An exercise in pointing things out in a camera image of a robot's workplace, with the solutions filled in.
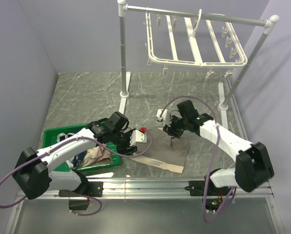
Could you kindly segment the taupe beige underwear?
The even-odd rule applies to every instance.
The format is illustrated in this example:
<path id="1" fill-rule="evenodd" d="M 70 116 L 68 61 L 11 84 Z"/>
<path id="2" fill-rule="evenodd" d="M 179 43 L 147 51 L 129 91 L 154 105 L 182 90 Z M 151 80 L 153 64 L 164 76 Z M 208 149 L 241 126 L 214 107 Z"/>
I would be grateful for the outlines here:
<path id="1" fill-rule="evenodd" d="M 186 139 L 169 136 L 161 128 L 154 127 L 149 131 L 153 136 L 152 146 L 145 154 L 132 160 L 181 174 L 185 167 L 189 142 Z"/>

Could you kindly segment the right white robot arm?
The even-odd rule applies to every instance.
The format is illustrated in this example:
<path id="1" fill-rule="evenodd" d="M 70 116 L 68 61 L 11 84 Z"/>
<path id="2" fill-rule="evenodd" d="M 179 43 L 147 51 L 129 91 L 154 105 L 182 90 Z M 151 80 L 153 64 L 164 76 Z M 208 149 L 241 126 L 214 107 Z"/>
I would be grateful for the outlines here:
<path id="1" fill-rule="evenodd" d="M 179 117 L 167 109 L 157 111 L 157 120 L 165 123 L 163 131 L 180 138 L 184 131 L 195 133 L 218 146 L 235 162 L 232 169 L 216 169 L 210 172 L 209 180 L 204 183 L 205 191 L 217 194 L 222 187 L 240 187 L 252 192 L 274 177 L 274 169 L 266 146 L 242 139 L 206 113 L 199 114 L 191 100 L 177 104 Z"/>

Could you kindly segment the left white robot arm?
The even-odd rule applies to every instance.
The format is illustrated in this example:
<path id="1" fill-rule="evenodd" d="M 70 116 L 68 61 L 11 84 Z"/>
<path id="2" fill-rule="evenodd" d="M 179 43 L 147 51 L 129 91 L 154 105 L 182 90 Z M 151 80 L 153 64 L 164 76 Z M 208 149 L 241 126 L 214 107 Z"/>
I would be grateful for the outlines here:
<path id="1" fill-rule="evenodd" d="M 55 169 L 70 158 L 94 148 L 98 143 L 113 143 L 121 156 L 136 152 L 136 143 L 146 136 L 137 129 L 127 130 L 128 118 L 114 112 L 110 118 L 93 121 L 71 137 L 52 146 L 34 151 L 23 150 L 16 164 L 20 169 L 13 178 L 28 199 L 35 199 L 46 191 L 69 190 L 77 196 L 89 195 L 90 186 L 79 172 L 57 172 Z"/>

